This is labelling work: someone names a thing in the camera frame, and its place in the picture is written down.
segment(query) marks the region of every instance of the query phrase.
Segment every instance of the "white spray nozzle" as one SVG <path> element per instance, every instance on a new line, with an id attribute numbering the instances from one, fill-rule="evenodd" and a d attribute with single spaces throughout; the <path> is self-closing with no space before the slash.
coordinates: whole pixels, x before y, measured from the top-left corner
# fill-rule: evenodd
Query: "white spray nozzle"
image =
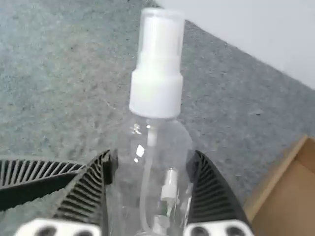
<path id="1" fill-rule="evenodd" d="M 137 68 L 180 69 L 185 19 L 176 11 L 146 8 L 142 11 Z"/>
<path id="2" fill-rule="evenodd" d="M 181 111 L 180 73 L 185 19 L 176 11 L 142 11 L 137 68 L 132 73 L 129 109 L 146 118 L 174 118 Z"/>

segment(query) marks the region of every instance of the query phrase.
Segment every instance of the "spray bottle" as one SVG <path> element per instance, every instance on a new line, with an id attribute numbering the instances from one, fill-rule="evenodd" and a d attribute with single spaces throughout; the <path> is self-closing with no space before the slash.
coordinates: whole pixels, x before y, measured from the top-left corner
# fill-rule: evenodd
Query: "spray bottle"
<path id="1" fill-rule="evenodd" d="M 176 120 L 185 20 L 174 11 L 142 11 L 130 116 L 117 142 L 118 168 L 110 187 L 111 236 L 181 236 L 192 189 L 192 140 Z"/>

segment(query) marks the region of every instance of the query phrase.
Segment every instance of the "bottle shoulder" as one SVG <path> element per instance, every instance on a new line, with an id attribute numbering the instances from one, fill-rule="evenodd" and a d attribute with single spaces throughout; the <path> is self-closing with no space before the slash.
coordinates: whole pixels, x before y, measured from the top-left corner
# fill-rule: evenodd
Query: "bottle shoulder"
<path id="1" fill-rule="evenodd" d="M 180 121 L 176 119 L 148 119 L 135 115 L 127 117 L 120 126 L 118 141 L 134 138 L 143 140 L 145 144 L 151 129 L 156 130 L 158 140 L 193 146 L 189 132 Z"/>

